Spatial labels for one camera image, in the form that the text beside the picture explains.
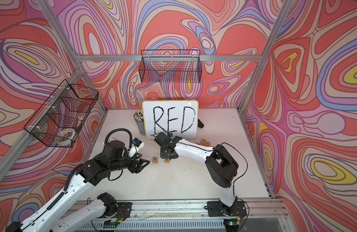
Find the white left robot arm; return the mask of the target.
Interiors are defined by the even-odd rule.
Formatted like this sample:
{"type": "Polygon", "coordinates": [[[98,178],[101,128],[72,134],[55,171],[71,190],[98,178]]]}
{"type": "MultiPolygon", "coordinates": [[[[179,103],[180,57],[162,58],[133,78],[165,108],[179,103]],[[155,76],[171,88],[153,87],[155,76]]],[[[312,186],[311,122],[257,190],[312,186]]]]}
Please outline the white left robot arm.
{"type": "Polygon", "coordinates": [[[76,166],[59,193],[27,219],[12,222],[6,231],[74,232],[99,217],[125,220],[129,213],[107,192],[69,216],[65,217],[64,214],[103,179],[109,179],[113,171],[127,169],[132,174],[140,173],[149,164],[139,153],[143,146],[144,143],[133,138],[128,129],[112,130],[107,134],[100,154],[76,166]]]}

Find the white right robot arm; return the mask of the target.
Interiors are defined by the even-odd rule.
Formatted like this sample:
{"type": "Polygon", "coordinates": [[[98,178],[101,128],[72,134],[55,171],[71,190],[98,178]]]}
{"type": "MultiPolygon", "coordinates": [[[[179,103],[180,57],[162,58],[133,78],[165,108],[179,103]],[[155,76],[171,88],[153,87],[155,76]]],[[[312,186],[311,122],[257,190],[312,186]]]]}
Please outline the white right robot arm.
{"type": "Polygon", "coordinates": [[[208,201],[204,209],[210,217],[247,216],[245,203],[237,199],[233,179],[238,174],[239,165],[223,145],[205,147],[191,143],[179,136],[168,137],[159,133],[154,141],[160,146],[162,159],[191,158],[204,164],[211,179],[220,187],[220,200],[208,201]]]}

